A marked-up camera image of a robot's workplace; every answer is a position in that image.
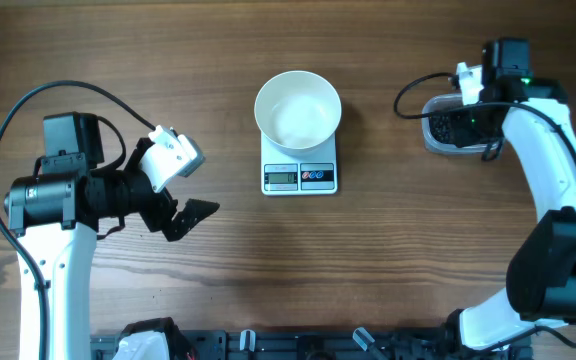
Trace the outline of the black beans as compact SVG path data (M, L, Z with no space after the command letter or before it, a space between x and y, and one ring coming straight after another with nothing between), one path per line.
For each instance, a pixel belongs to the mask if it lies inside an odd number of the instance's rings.
M440 144L454 145L455 117L451 114L432 116L428 120L430 134Z

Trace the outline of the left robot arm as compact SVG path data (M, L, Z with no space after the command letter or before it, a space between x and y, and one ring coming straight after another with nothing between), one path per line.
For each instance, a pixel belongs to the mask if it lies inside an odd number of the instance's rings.
M16 179L4 205L8 227L30 256L20 263L22 317L20 356L90 359L90 278L99 222L115 218L114 232L138 214L150 232L167 241L183 238L214 214L216 202L189 199L179 209L167 184L187 177L204 161L185 135L157 127L111 163L104 160L100 125L90 113L64 113L43 120L45 154L33 174Z

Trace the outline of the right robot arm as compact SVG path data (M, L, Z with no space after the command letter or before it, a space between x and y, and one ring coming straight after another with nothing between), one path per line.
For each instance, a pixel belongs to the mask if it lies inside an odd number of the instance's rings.
M537 214L505 287L459 312L459 344L486 353L543 331L576 348L576 136L567 93L535 77L525 39L487 42L479 73L459 66L458 77L467 127L512 145Z

